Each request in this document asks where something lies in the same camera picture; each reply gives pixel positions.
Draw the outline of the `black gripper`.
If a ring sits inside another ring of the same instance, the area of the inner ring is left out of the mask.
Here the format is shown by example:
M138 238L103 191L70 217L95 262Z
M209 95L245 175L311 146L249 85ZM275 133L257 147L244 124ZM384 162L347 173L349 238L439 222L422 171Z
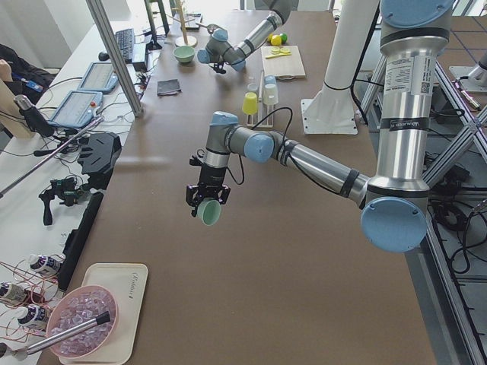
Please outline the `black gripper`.
M186 203L192 207L191 215L197 216L199 205L205 198L225 205L231 189L224 184L225 167L201 167L199 181L186 186Z
M227 71L224 69L223 62L215 62L211 64L211 69L217 74L225 74Z

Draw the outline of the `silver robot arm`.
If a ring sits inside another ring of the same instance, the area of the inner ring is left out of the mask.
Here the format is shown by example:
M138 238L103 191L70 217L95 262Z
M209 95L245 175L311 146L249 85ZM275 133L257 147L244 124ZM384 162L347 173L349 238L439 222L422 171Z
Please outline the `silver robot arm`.
M436 58L450 35L452 2L383 1L380 51L386 59L377 172L367 177L276 131L255 131L217 111L209 125L201 169L186 188L186 203L204 224L217 222L230 189L224 184L231 154L257 163L275 159L319 187L361 208L361 229L378 248L407 252L427 231L429 187L422 178Z
M269 9L267 17L255 26L236 46L228 41L228 32L216 24L207 26L210 34L205 48L199 49L197 59L208 64L218 74L225 74L224 64L235 71L241 71L246 65L246 58L260 48L267 37L286 23L291 11L298 9L298 1L263 1Z

